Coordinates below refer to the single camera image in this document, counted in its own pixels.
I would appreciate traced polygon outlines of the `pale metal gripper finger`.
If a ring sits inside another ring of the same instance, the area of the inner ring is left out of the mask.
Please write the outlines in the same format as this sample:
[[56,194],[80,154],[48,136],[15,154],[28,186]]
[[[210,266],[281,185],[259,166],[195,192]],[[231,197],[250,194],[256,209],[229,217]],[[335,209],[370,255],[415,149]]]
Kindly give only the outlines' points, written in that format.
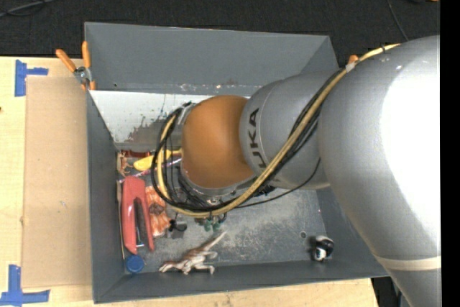
[[170,238],[180,239],[183,238],[188,225],[185,221],[171,220],[170,221]]

